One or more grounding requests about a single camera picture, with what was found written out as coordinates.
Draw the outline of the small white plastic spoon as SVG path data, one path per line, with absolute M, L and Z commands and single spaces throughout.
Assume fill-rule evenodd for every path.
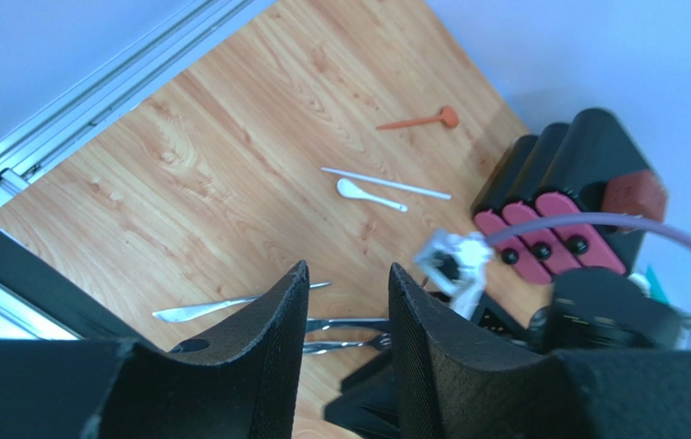
M 407 205 L 368 193 L 348 178 L 339 179 L 336 184 L 336 189 L 344 198 L 370 201 L 403 213 L 408 211 Z

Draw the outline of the black utensil caddy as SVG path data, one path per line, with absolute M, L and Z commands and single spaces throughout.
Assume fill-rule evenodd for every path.
M 522 341 L 526 329 L 484 295 L 470 321 L 508 340 Z M 399 438 L 393 353 L 379 354 L 340 383 L 340 396 L 323 409 L 323 419 L 362 438 Z

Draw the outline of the black pink drawer cabinet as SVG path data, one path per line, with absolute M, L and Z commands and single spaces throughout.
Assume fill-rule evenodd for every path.
M 644 169 L 654 172 L 617 117 L 586 109 L 571 123 L 552 123 L 539 135 L 518 138 L 474 201 L 472 220 L 490 236 L 530 220 L 602 212 L 606 184 Z M 628 275 L 643 239 L 638 230 L 580 224 L 531 231 L 496 248 L 515 245 L 525 259 L 511 265 L 514 270 L 529 283 L 549 284 L 584 267 Z

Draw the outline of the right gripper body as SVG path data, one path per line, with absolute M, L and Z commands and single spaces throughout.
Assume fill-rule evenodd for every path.
M 627 277 L 604 268 L 577 268 L 553 282 L 547 305 L 523 327 L 488 297 L 485 267 L 493 258 L 524 261 L 515 245 L 494 250 L 478 232 L 461 236 L 436 230 L 414 262 L 448 297 L 458 315 L 536 352 L 559 348 L 673 349 L 682 317 L 654 301 Z

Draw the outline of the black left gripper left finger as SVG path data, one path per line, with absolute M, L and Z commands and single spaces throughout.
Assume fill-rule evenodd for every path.
M 297 262 L 171 352 L 130 338 L 0 340 L 0 438 L 288 438 L 308 294 Z

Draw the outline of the white orange chopstick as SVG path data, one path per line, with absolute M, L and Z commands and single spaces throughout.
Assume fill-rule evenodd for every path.
M 337 175 L 337 176 L 341 176 L 341 177 L 348 177 L 348 178 L 352 178 L 352 179 L 356 179 L 356 180 L 360 180 L 360 181 L 364 181 L 364 182 L 368 182 L 368 183 L 373 183 L 373 184 L 380 185 L 380 186 L 396 188 L 396 189 L 400 189 L 403 191 L 407 191 L 407 192 L 411 192 L 411 193 L 415 193 L 418 195 L 423 195 L 423 196 L 427 196 L 427 197 L 431 197 L 431 198 L 437 198 L 437 199 L 443 199 L 443 200 L 451 200 L 452 199 L 452 196 L 448 193 L 439 192 L 439 191 L 435 191 L 435 190 L 423 188 L 423 187 L 415 187 L 415 186 L 407 185 L 404 183 L 399 183 L 399 182 L 394 182 L 394 181 L 390 181 L 390 180 L 386 180 L 386 179 L 381 179 L 378 177 L 370 177 L 370 176 L 366 176 L 366 175 L 362 175 L 362 174 L 358 174 L 358 173 L 353 173 L 353 172 L 344 171 L 344 170 L 331 168 L 331 167 L 325 167 L 325 166 L 323 166 L 320 170 L 325 172 L 325 173 L 329 173 L 329 174 L 333 174 L 333 175 Z

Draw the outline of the steel table knife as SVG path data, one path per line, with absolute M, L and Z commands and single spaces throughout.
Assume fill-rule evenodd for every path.
M 233 299 L 226 299 L 207 304 L 185 305 L 180 307 L 154 311 L 152 313 L 152 316 L 166 323 L 185 323 L 200 318 L 202 316 L 214 313 L 216 311 L 221 311 L 231 306 L 248 305 L 262 297 L 262 294 L 256 294 Z
M 306 332 L 329 329 L 368 329 L 388 333 L 390 324 L 386 318 L 309 318 Z

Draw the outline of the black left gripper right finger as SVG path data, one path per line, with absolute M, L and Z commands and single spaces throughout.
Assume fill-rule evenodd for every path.
M 404 438 L 691 438 L 691 351 L 538 355 L 457 315 L 399 264 L 388 298 Z

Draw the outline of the brown cube box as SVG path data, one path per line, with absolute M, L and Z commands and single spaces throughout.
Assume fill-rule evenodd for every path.
M 605 187 L 600 210 L 664 222 L 669 192 L 651 170 L 614 177 Z

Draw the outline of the steel fork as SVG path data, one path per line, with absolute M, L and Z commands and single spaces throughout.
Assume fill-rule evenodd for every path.
M 379 334 L 366 341 L 312 341 L 305 342 L 302 352 L 304 355 L 321 355 L 336 350 L 347 348 L 372 348 L 377 351 L 386 351 L 392 346 L 391 335 Z

